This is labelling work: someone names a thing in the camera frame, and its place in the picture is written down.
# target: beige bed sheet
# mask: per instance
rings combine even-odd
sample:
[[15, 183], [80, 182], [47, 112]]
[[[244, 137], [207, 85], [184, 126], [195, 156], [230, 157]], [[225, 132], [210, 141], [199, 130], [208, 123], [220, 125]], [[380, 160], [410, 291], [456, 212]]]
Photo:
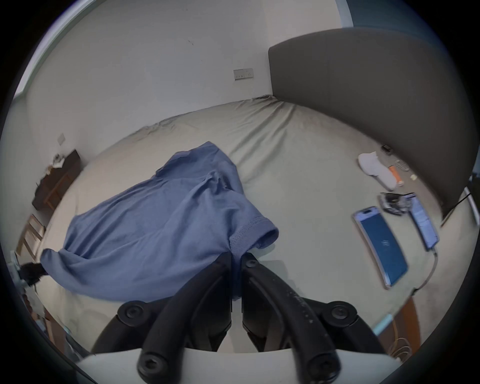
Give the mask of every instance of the beige bed sheet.
[[[385, 189], [357, 164], [362, 152], [377, 151], [385, 165], [394, 156], [348, 125], [309, 108], [273, 97], [245, 100], [191, 112], [145, 127], [119, 141], [87, 165], [56, 209], [43, 248], [62, 248], [68, 225], [101, 201], [149, 177], [177, 151], [211, 141], [237, 165], [248, 199], [280, 230], [274, 245], [253, 252], [300, 295], [353, 304], [368, 325], [403, 306], [428, 271], [431, 257], [408, 216], [384, 217], [409, 270], [384, 288], [352, 214], [378, 205]], [[421, 180], [399, 171], [438, 228], [441, 211]], [[115, 316], [120, 302], [73, 294], [45, 276], [37, 291], [46, 309], [84, 348]]]

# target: grey headboard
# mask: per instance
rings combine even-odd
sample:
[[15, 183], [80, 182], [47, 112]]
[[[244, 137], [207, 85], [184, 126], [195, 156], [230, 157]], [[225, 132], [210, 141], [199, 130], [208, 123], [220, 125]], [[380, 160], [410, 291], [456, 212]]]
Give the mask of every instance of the grey headboard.
[[287, 40], [268, 57], [277, 98], [391, 146], [429, 184], [444, 214], [458, 201], [479, 142], [446, 54], [400, 32], [343, 28]]

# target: phone screen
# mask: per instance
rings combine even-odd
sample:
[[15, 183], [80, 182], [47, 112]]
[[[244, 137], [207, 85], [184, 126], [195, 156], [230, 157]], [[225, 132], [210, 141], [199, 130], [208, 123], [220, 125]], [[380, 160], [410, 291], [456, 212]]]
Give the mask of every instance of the phone screen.
[[377, 207], [357, 212], [354, 217], [363, 228], [364, 235], [376, 254], [385, 284], [391, 287], [408, 270], [407, 261], [395, 236]]
[[406, 194], [405, 197], [410, 199], [412, 202], [412, 208], [410, 210], [410, 215], [417, 226], [417, 229], [420, 232], [420, 236], [423, 240], [423, 245], [425, 249], [429, 251], [433, 246], [438, 243], [438, 235], [433, 227], [430, 218], [423, 209], [423, 206], [420, 203], [420, 200], [414, 193]]

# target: screw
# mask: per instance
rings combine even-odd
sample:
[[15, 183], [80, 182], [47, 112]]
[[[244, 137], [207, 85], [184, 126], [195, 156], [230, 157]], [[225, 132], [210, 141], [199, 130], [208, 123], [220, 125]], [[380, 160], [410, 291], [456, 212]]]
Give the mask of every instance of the screw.
[[338, 367], [330, 356], [320, 355], [308, 364], [308, 374], [313, 380], [330, 381], [337, 375]]
[[125, 314], [127, 315], [128, 318], [134, 319], [136, 317], [141, 316], [143, 312], [144, 311], [143, 311], [142, 307], [140, 307], [138, 305], [133, 305], [133, 306], [127, 308], [127, 310], [125, 311]]
[[247, 266], [247, 268], [253, 268], [255, 267], [256, 265], [258, 264], [258, 261], [256, 260], [249, 260], [245, 263], [245, 265]]
[[166, 375], [168, 372], [168, 365], [164, 358], [147, 353], [140, 357], [138, 361], [138, 370], [144, 376]]
[[338, 320], [343, 320], [348, 317], [348, 309], [344, 306], [337, 306], [332, 309], [332, 316]]

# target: light switch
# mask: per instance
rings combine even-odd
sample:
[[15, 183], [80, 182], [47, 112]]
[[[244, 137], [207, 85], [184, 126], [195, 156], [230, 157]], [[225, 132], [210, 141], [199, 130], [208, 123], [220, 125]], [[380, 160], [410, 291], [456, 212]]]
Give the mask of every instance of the light switch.
[[59, 142], [59, 145], [62, 145], [63, 142], [65, 141], [65, 135], [62, 133], [62, 134], [58, 137], [57, 141]]

